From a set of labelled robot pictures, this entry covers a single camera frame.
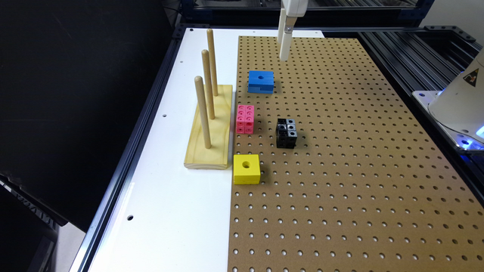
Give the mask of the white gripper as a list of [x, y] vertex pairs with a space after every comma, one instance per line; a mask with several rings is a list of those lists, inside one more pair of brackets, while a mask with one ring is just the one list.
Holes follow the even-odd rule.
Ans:
[[309, 0], [282, 0], [281, 3], [278, 21], [278, 43], [281, 45], [279, 58], [287, 61], [294, 27], [293, 18], [303, 17], [306, 14]]

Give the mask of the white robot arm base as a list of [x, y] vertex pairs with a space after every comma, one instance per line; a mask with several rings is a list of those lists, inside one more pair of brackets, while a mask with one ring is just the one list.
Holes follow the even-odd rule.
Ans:
[[412, 93], [444, 131], [451, 144], [467, 152], [483, 151], [483, 53], [441, 91]]

